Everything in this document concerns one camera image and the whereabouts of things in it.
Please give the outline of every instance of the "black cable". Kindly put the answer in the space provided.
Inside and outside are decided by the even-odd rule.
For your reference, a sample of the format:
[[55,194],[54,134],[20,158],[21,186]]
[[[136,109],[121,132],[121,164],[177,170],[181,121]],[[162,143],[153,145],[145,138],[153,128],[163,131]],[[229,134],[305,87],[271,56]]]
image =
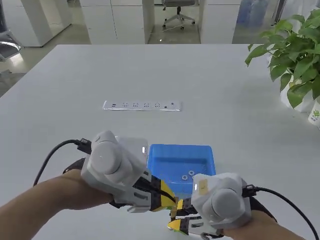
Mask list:
[[309,227],[311,228],[313,234],[314,234],[314,237],[315,237],[315,240],[319,240],[319,236],[318,236],[318,233],[315,229],[315,227],[312,225],[312,223],[310,222],[310,220],[307,218],[307,216],[292,202],[290,201],[288,198],[286,198],[285,196],[281,195],[280,193],[276,192],[276,191],[273,191],[271,189],[268,189],[268,188],[264,188],[264,187],[258,187],[258,186],[255,186],[254,187],[254,190],[256,192],[267,192],[267,193],[270,193],[270,194],[273,194],[273,195],[276,195],[277,197],[281,198],[282,200],[286,201],[291,207],[293,207],[300,215],[301,217],[303,217],[303,219],[306,221],[306,223],[309,225]]
[[47,166],[50,158],[52,157],[52,155],[53,155],[59,148],[63,147],[64,145],[67,145],[67,144],[76,144],[76,145],[79,146],[79,145],[81,144],[81,141],[71,139],[71,140],[63,141],[63,142],[61,142],[60,144],[58,144],[57,146],[55,146],[54,149],[52,149],[51,152],[48,154],[48,156],[45,158],[45,160],[44,160],[44,162],[43,162],[43,164],[42,164],[42,166],[41,166],[41,168],[40,168],[40,170],[39,170],[39,172],[38,172],[38,174],[37,174],[37,176],[36,176],[36,178],[35,178],[35,180],[34,180],[33,186],[35,186],[35,185],[38,184],[39,179],[40,179],[42,173],[44,172],[44,170],[45,170],[45,168],[46,168],[46,166]]

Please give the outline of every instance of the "electrical outlet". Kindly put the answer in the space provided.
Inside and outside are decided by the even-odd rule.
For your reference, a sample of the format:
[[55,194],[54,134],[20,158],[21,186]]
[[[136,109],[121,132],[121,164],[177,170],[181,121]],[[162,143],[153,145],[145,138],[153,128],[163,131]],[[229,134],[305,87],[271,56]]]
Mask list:
[[169,111],[180,112],[179,101],[105,101],[104,110]]

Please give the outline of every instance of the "hand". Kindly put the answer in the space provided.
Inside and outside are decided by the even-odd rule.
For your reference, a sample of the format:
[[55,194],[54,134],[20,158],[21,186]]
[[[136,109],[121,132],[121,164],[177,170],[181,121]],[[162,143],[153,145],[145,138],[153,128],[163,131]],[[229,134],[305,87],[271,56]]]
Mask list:
[[253,233],[259,233],[260,230],[264,229],[266,226],[278,225],[273,218],[262,211],[253,210],[251,212],[251,217],[252,219],[248,224],[239,228],[225,229],[223,235],[236,240],[251,239],[248,238],[248,236],[254,235]]
[[77,169],[51,179],[62,193],[61,208],[70,210],[84,210],[113,200],[111,194],[90,187]]

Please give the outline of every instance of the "light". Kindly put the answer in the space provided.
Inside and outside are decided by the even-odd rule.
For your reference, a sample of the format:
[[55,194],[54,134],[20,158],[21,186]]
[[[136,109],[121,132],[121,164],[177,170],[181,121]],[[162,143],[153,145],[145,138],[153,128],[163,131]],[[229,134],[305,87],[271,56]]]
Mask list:
[[8,46],[14,47],[18,51],[21,49],[21,46],[19,46],[18,44],[12,43],[12,42],[0,41],[0,44],[4,44],[4,45],[8,45]]

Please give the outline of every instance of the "black strap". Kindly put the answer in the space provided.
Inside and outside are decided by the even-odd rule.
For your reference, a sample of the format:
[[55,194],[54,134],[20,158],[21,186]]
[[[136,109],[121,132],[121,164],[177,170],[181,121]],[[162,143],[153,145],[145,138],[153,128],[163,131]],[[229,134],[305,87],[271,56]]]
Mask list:
[[251,211],[256,210],[256,211],[264,212],[270,218],[274,219],[277,222],[276,218],[271,214],[271,212],[269,212],[268,209],[266,209],[266,207],[263,206],[257,199],[255,199],[253,196],[249,198],[250,198]]
[[84,166],[84,163],[85,163],[85,158],[81,158],[79,159],[78,161],[72,163],[70,166],[68,166],[64,171],[63,171],[63,174],[65,174],[66,172],[70,171],[70,170],[73,170],[73,169],[78,169],[78,170],[81,170]]

